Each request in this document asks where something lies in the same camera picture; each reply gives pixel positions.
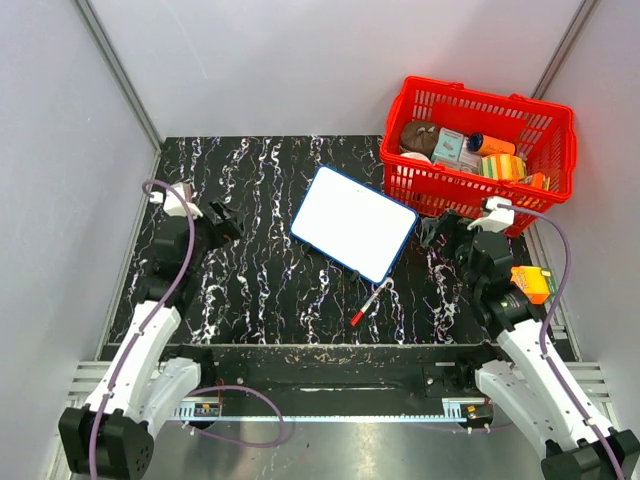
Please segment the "blue framed whiteboard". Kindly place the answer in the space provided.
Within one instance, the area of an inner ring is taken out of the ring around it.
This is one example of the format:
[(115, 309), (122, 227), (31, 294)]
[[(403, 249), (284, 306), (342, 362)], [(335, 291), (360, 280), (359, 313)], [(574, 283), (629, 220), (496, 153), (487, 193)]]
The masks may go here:
[(321, 166), (294, 216), (291, 234), (365, 280), (380, 284), (418, 219), (406, 205)]

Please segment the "red capped whiteboard marker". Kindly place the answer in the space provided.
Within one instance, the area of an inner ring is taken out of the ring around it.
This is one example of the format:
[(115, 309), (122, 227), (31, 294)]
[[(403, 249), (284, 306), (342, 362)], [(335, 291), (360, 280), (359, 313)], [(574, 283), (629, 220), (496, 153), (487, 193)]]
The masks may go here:
[(374, 303), (374, 301), (380, 296), (380, 294), (382, 293), (382, 291), (389, 287), (391, 284), (393, 283), (392, 279), (390, 277), (387, 277), (383, 282), (381, 282), (377, 288), (374, 290), (374, 292), (369, 296), (369, 298), (366, 300), (366, 302), (364, 303), (364, 305), (356, 312), (356, 314), (352, 317), (351, 321), (350, 321), (350, 325), (352, 327), (356, 327), (358, 325), (358, 323), (362, 320), (362, 318), (365, 316), (366, 312), (369, 310), (369, 308), (371, 307), (371, 305)]

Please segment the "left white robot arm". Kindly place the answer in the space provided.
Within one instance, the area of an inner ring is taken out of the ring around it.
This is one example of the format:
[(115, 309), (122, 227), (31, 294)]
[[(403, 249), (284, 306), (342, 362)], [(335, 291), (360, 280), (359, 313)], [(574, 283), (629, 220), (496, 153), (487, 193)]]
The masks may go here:
[(139, 302), (122, 343), (97, 387), (58, 423), (69, 469), (106, 479), (140, 479), (155, 439), (183, 398), (206, 395), (217, 381), (211, 354), (182, 345), (158, 366), (201, 283), (202, 262), (240, 239), (242, 214), (211, 201), (194, 211), (170, 213), (156, 230), (142, 275)]

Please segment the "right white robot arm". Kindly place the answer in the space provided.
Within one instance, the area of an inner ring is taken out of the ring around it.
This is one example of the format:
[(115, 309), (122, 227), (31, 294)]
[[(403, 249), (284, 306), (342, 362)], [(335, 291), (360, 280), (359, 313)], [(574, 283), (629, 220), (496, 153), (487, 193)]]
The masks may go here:
[(511, 208), (497, 205), (474, 221), (447, 210), (421, 222), (423, 246), (444, 239), (477, 322), (490, 342), (456, 362), (456, 387), (487, 396), (534, 447), (547, 479), (628, 479), (639, 439), (619, 430), (586, 395), (561, 359), (538, 308), (513, 282), (504, 235)]

